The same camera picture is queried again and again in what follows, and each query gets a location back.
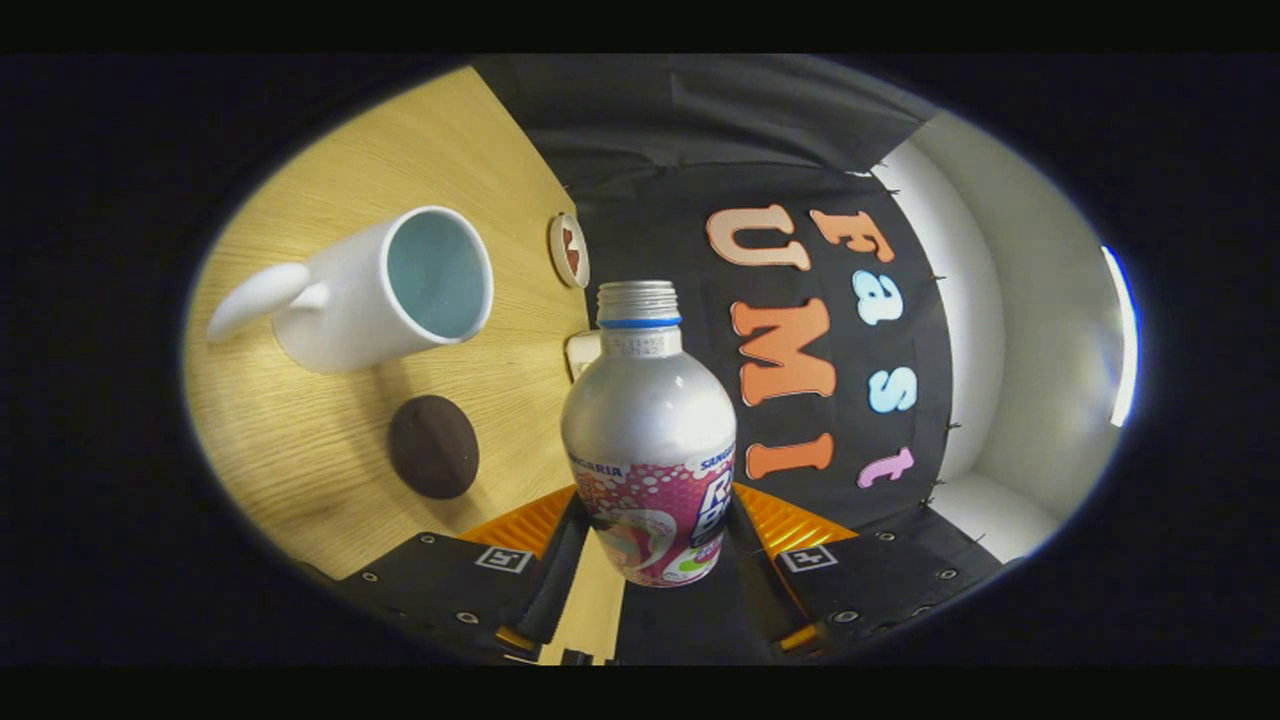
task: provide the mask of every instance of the peach letter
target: peach letter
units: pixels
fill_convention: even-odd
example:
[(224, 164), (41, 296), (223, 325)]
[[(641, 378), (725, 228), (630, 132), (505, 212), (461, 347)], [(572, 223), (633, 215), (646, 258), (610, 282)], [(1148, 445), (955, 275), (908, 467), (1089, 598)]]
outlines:
[(760, 328), (773, 328), (739, 348), (748, 357), (776, 364), (772, 368), (755, 363), (742, 364), (742, 402), (748, 407), (782, 395), (817, 392), (831, 397), (836, 391), (836, 369), (831, 363), (800, 352), (800, 348), (831, 329), (827, 305), (822, 300), (810, 297), (804, 307), (763, 310), (735, 302), (728, 313), (739, 337), (746, 337)]
[(831, 454), (836, 443), (831, 433), (822, 433), (818, 439), (786, 447), (765, 447), (755, 443), (746, 448), (746, 477), (758, 480), (769, 473), (813, 466), (826, 470), (831, 465)]
[(879, 460), (873, 460), (863, 468), (861, 473), (858, 473), (858, 487), (869, 488), (877, 478), (888, 475), (888, 479), (896, 480), (902, 477), (902, 473), (908, 468), (915, 465), (915, 457), (911, 457), (911, 450), (904, 447), (897, 451), (897, 455), (890, 455), (888, 457), (881, 457)]
[(840, 245), (840, 241), (847, 237), (846, 247), (854, 252), (874, 252), (881, 263), (893, 261), (893, 249), (888, 246), (888, 241), (867, 213), (828, 215), (819, 210), (809, 210), (809, 217), (827, 242)]
[(707, 240), (721, 258), (735, 265), (795, 265), (809, 269), (809, 252), (796, 241), (786, 247), (742, 247), (733, 234), (742, 229), (796, 232), (791, 215), (782, 205), (721, 210), (707, 219)]

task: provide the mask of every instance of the pink label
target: pink label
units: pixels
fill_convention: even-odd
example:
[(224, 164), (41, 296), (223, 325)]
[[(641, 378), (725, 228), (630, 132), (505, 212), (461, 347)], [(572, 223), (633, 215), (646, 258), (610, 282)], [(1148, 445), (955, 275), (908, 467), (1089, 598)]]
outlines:
[(716, 566), (732, 498), (733, 445), (680, 465), (570, 461), (591, 527), (628, 580), (677, 587)]

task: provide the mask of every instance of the aluminum bottle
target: aluminum bottle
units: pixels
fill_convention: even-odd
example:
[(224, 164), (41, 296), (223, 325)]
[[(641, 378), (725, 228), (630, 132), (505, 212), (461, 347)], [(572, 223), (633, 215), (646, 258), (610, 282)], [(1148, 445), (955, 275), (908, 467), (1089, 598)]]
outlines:
[(719, 557), (733, 497), (733, 404), (684, 351), (669, 282), (605, 283), (598, 299), (602, 355), (561, 416), (577, 492), (627, 580), (686, 585)]

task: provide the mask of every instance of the wooden table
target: wooden table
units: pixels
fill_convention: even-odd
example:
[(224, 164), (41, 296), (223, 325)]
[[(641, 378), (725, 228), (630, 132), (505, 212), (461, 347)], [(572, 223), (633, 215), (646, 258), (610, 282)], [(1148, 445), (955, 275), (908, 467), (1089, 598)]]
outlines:
[[(255, 272), (421, 205), (460, 211), (489, 250), (493, 313), (470, 342), (340, 375), (294, 364), (265, 319), (229, 343), (205, 342), (218, 302)], [(227, 491), (285, 553), (344, 578), (413, 533), (457, 536), (572, 482), (559, 439), (563, 347), (589, 323), (582, 291), (556, 274), (547, 234), (558, 213), (575, 211), (471, 68), (347, 122), (244, 202), (191, 300), (187, 400)], [(456, 402), (479, 438), (479, 475), (456, 500), (416, 495), (387, 455), (393, 413), (428, 393)], [(558, 662), (566, 643), (596, 662), (613, 656), (623, 580), (598, 542), (588, 541), (543, 662)]]

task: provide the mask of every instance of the mug handle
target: mug handle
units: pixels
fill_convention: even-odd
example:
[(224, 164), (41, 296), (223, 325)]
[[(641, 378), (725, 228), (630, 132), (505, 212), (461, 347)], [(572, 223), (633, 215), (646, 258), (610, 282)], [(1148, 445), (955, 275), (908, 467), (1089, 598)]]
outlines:
[(259, 272), (233, 290), (214, 310), (205, 337), (225, 342), (250, 322), (285, 307), (321, 310), (329, 302), (329, 288), (311, 282), (311, 270), (302, 263), (284, 263)]

